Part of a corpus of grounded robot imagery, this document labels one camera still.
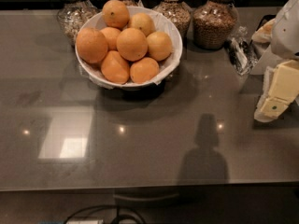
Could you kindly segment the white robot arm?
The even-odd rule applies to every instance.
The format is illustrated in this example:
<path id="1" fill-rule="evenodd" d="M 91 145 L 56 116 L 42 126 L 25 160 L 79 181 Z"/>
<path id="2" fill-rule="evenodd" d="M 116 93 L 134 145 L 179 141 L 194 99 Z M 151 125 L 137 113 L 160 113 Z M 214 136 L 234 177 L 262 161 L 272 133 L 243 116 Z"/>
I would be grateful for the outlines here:
<path id="1" fill-rule="evenodd" d="M 263 75 L 254 118 L 277 119 L 299 95 L 299 0 L 289 0 L 278 12 L 271 42 L 250 73 Z"/>

